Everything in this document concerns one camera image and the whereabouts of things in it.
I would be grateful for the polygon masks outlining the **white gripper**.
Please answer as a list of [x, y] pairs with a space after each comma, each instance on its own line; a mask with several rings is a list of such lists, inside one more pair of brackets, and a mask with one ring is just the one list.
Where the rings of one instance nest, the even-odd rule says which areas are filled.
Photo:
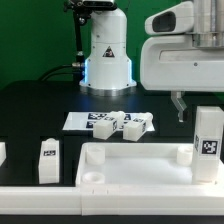
[[141, 51], [140, 82], [146, 90], [172, 91], [180, 122], [182, 91], [224, 92], [224, 49], [199, 49], [187, 35], [151, 37]]

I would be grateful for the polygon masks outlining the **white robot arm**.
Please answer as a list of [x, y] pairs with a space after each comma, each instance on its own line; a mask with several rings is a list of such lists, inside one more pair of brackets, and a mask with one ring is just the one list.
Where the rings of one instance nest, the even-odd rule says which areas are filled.
[[[84, 0], [93, 10], [91, 54], [85, 60], [81, 89], [116, 95], [136, 85], [126, 54], [127, 19], [111, 0]], [[150, 36], [140, 57], [140, 82], [150, 91], [169, 91], [185, 120], [182, 96], [224, 92], [224, 0], [186, 0], [148, 17]]]

